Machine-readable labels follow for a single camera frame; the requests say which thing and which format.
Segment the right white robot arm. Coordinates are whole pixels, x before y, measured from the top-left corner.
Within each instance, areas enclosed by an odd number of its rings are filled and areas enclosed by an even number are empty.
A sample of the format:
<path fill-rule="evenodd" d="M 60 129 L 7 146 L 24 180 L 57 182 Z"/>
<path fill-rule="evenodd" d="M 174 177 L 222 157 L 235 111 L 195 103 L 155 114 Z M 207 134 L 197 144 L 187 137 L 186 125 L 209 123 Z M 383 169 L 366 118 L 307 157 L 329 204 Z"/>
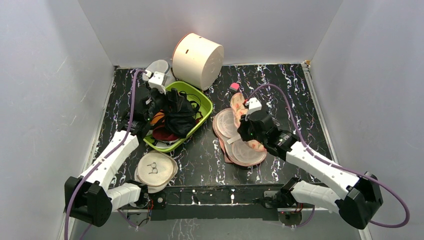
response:
<path fill-rule="evenodd" d="M 277 126 L 265 110 L 242 114 L 237 132 L 243 141 L 255 140 L 275 157 L 318 178 L 325 186 L 290 180 L 280 190 L 288 207 L 307 203 L 337 212 L 356 229 L 363 230 L 383 204 L 377 177 L 370 173 L 350 173 L 323 155 L 306 147 L 300 138 Z"/>

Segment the floral mesh laundry bag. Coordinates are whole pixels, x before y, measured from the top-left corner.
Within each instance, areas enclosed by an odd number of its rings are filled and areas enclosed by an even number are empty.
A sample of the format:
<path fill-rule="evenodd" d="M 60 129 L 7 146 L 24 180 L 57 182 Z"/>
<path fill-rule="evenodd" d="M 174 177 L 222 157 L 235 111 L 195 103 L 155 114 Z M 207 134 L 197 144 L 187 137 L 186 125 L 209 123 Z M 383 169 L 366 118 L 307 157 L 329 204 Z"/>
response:
<path fill-rule="evenodd" d="M 241 116 L 248 111 L 244 102 L 245 98 L 240 92 L 234 94 L 230 100 L 230 107 L 221 110 L 213 117 L 212 127 L 218 137 L 225 161 L 242 167 L 251 167 L 265 160 L 267 150 L 256 140 L 243 141 L 237 132 Z"/>

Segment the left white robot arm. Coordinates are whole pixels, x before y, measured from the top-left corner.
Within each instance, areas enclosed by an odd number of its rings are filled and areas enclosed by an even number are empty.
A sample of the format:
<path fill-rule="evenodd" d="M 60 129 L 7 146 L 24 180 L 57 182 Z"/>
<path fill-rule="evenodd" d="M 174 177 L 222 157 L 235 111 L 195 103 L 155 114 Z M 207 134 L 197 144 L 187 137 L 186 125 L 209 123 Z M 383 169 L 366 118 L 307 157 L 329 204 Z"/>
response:
<path fill-rule="evenodd" d="M 112 212 L 129 204 L 144 208 L 149 203 L 147 187 L 135 180 L 109 188 L 124 161 L 136 150 L 151 129 L 153 117 L 168 102 L 165 90 L 143 88 L 131 95 L 130 108 L 118 119 L 111 141 L 79 177 L 64 184 L 65 213 L 96 227 L 103 226 Z"/>

